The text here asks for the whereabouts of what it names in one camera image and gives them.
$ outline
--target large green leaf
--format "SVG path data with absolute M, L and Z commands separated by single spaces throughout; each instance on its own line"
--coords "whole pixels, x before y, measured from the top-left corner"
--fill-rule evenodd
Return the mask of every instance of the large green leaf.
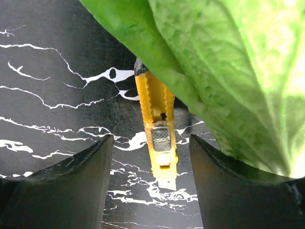
M 305 175 L 305 1 L 81 2 L 206 122 L 223 153 Z

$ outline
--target black marble surface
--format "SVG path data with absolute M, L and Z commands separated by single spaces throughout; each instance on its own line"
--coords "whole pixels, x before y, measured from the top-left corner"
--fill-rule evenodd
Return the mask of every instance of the black marble surface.
M 29 176 L 115 136 L 104 229 L 203 228 L 189 135 L 216 141 L 175 103 L 177 191 L 152 176 L 135 56 L 77 0 L 0 1 L 0 177 Z

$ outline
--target metal blade tip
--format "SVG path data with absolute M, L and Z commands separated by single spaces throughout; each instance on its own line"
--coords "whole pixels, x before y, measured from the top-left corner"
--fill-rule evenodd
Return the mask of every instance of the metal blade tip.
M 176 191 L 176 179 L 157 179 L 158 180 L 158 186 L 160 188 L 166 188 L 169 190 Z

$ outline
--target green leaf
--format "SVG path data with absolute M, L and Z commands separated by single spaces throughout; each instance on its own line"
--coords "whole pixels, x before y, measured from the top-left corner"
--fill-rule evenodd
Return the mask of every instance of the green leaf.
M 304 1 L 149 2 L 161 35 L 220 123 L 220 132 L 209 127 L 222 152 L 303 177 Z M 288 92 L 291 80 L 300 83 L 296 94 Z

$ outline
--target yellow utility knife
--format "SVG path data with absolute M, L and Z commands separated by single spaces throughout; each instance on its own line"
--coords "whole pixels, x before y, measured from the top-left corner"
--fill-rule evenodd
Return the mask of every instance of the yellow utility knife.
M 173 121 L 175 96 L 137 59 L 134 75 L 139 94 L 152 174 L 158 186 L 176 190 L 176 138 Z

